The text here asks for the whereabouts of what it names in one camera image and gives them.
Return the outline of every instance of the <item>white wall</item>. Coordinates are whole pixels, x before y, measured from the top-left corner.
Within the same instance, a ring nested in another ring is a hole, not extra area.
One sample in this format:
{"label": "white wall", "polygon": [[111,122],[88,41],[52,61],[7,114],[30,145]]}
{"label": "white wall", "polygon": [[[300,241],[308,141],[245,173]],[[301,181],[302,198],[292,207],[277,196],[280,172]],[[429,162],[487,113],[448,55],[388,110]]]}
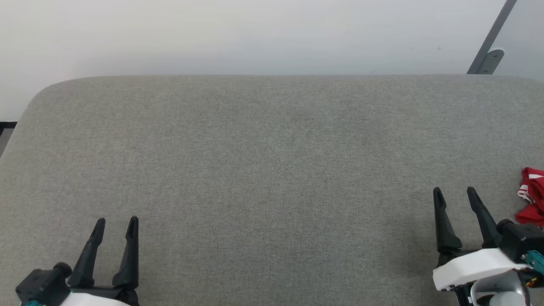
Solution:
{"label": "white wall", "polygon": [[544,81],[544,1],[517,0],[492,48],[504,50],[494,75]]}
{"label": "white wall", "polygon": [[464,74],[503,4],[0,0],[0,121],[85,76]]}

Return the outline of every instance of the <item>gray upholstered table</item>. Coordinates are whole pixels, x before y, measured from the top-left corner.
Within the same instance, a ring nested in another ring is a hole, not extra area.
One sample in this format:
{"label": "gray upholstered table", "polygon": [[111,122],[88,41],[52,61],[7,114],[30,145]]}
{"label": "gray upholstered table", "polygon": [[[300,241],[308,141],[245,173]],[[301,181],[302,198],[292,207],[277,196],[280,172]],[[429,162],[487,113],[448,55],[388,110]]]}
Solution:
{"label": "gray upholstered table", "polygon": [[137,215],[144,306],[455,305],[431,278],[432,189],[480,245],[466,187],[496,219],[523,207],[521,169],[544,168],[543,97],[473,75],[52,85],[0,158],[0,302],[33,268],[73,265],[99,217],[108,284]]}

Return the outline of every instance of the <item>red cloth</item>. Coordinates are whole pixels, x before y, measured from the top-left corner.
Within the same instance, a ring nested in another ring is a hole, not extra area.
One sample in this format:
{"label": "red cloth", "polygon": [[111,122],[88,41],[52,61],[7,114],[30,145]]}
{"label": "red cloth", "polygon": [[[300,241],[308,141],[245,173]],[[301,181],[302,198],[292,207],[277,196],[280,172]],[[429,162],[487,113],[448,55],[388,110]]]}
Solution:
{"label": "red cloth", "polygon": [[544,226],[544,171],[525,168],[521,171],[523,182],[517,195],[529,201],[529,206],[525,207],[516,219],[520,223],[534,223]]}

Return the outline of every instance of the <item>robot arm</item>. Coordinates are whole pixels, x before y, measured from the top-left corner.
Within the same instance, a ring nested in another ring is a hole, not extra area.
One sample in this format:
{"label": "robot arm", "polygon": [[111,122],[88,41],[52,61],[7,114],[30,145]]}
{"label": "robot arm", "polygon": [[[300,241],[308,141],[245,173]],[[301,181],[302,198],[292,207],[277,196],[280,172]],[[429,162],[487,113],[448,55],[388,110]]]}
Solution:
{"label": "robot arm", "polygon": [[92,273],[96,253],[102,243],[106,220],[99,219],[87,240],[74,269],[60,262],[53,270],[35,269],[15,289],[23,306],[139,306],[138,218],[128,225],[127,244],[119,272],[112,286],[95,286]]}
{"label": "robot arm", "polygon": [[497,225],[474,188],[467,189],[484,243],[462,250],[446,214],[446,201],[434,189],[438,267],[437,290],[456,294],[460,306],[530,306],[529,287],[540,287],[544,273],[544,233],[532,224],[503,220]]}

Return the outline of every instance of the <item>teal connector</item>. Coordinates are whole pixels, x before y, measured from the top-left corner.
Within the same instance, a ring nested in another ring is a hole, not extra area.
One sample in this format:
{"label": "teal connector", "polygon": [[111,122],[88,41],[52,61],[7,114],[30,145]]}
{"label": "teal connector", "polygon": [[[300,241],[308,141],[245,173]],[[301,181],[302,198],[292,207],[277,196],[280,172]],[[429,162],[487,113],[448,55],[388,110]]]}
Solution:
{"label": "teal connector", "polygon": [[540,254],[538,251],[528,251],[525,262],[535,271],[544,274],[544,256],[542,256],[542,254]]}

